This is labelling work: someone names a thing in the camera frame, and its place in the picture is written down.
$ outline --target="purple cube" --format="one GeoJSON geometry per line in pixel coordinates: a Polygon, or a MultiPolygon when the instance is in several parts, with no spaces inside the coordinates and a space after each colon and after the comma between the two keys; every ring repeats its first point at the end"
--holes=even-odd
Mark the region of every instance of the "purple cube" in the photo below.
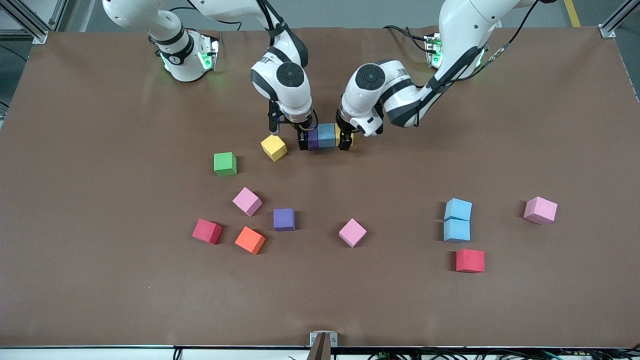
{"type": "Polygon", "coordinates": [[[309,133],[309,139],[308,139],[309,150],[317,149],[318,148],[318,129],[317,128],[313,129],[308,133],[309,133]]]}
{"type": "Polygon", "coordinates": [[[294,231],[296,229],[296,214],[293,209],[273,210],[273,228],[276,231],[294,231]]]}

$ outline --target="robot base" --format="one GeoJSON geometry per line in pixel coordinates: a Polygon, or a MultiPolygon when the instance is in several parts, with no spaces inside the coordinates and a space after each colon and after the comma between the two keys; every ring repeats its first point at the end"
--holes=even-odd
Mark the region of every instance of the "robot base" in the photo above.
{"type": "Polygon", "coordinates": [[[197,31],[187,30],[187,33],[193,39],[194,47],[181,65],[174,64],[180,61],[177,58],[169,56],[166,59],[160,56],[164,62],[164,69],[171,73],[174,79],[184,83],[196,81],[207,71],[214,70],[219,44],[217,38],[202,35],[197,31]]]}

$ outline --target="stacked blue cubes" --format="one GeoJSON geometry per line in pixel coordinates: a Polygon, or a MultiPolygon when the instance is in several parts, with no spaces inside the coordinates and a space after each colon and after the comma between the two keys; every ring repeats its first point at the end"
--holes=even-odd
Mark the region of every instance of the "stacked blue cubes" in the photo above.
{"type": "Polygon", "coordinates": [[[451,199],[444,211],[444,241],[466,243],[471,241],[471,203],[451,199]]]}

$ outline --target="foam cube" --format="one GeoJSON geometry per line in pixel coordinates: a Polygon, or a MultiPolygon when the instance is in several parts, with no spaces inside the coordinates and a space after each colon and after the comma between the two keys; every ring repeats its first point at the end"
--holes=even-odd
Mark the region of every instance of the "foam cube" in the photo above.
{"type": "Polygon", "coordinates": [[[555,202],[538,196],[527,201],[524,218],[539,225],[547,225],[556,219],[557,207],[555,202]]]}
{"type": "Polygon", "coordinates": [[[242,229],[240,235],[238,235],[238,239],[236,239],[236,245],[240,246],[244,250],[247,250],[253,255],[258,254],[258,251],[260,251],[262,244],[264,244],[264,236],[256,233],[246,226],[244,227],[244,229],[242,229]]]}
{"type": "Polygon", "coordinates": [[[235,197],[234,204],[245,214],[252,216],[262,205],[262,201],[251,190],[243,188],[235,197]]]}
{"type": "Polygon", "coordinates": [[[318,129],[315,128],[311,131],[308,132],[309,134],[309,139],[308,139],[308,149],[317,149],[318,148],[318,129]]]}
{"type": "Polygon", "coordinates": [[[335,147],[338,147],[338,144],[340,144],[340,127],[338,126],[337,122],[333,123],[333,127],[335,128],[335,147]]]}
{"type": "Polygon", "coordinates": [[[335,146],[335,126],[331,124],[318,124],[318,147],[335,146]]]}
{"type": "Polygon", "coordinates": [[[207,243],[217,244],[220,239],[220,233],[222,233],[222,226],[214,222],[198,219],[192,236],[207,243]]]}
{"type": "Polygon", "coordinates": [[[276,135],[269,135],[260,145],[262,145],[262,150],[264,150],[273,161],[277,161],[287,153],[287,146],[284,144],[284,141],[276,135]]]}
{"type": "Polygon", "coordinates": [[[447,203],[444,211],[444,220],[471,220],[471,203],[460,199],[453,198],[447,203]]]}
{"type": "Polygon", "coordinates": [[[349,222],[340,230],[338,234],[344,242],[349,244],[350,247],[354,247],[362,239],[367,231],[362,225],[358,224],[356,220],[349,220],[349,222]]]}
{"type": "Polygon", "coordinates": [[[466,243],[471,241],[470,223],[464,220],[450,219],[444,222],[444,241],[466,243]]]}
{"type": "Polygon", "coordinates": [[[237,175],[237,161],[233,152],[214,154],[213,171],[215,171],[218,176],[237,175]]]}
{"type": "Polygon", "coordinates": [[[275,231],[294,231],[296,229],[296,213],[293,209],[273,210],[273,228],[275,231]]]}
{"type": "Polygon", "coordinates": [[[456,251],[456,271],[484,272],[484,251],[470,249],[456,251]]]}

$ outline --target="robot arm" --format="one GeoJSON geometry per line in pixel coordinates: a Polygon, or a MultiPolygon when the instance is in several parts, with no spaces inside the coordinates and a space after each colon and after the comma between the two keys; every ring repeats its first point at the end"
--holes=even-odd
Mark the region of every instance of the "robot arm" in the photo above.
{"type": "MultiPolygon", "coordinates": [[[[165,68],[179,81],[194,81],[212,69],[206,59],[217,51],[216,42],[193,30],[185,30],[172,12],[160,10],[168,0],[102,0],[103,7],[118,25],[144,29],[158,46],[165,68]]],[[[255,89],[269,99],[269,130],[278,133],[278,118],[285,117],[298,129],[299,140],[306,141],[312,128],[311,89],[303,70],[308,63],[305,44],[289,29],[268,0],[190,1],[206,17],[233,21],[253,15],[270,37],[269,47],[251,68],[255,89]]]]}
{"type": "Polygon", "coordinates": [[[442,64],[429,82],[422,88],[415,86],[398,60],[362,65],[342,96],[336,114],[338,126],[343,133],[378,135],[382,132],[381,106],[393,125],[417,125],[456,80],[473,73],[495,24],[512,8],[531,3],[532,0],[446,0],[438,21],[442,64]]]}
{"type": "Polygon", "coordinates": [[[158,47],[165,69],[179,81],[195,81],[213,68],[217,42],[186,30],[172,12],[160,10],[168,0],[102,0],[107,16],[125,29],[143,29],[158,47]]]}

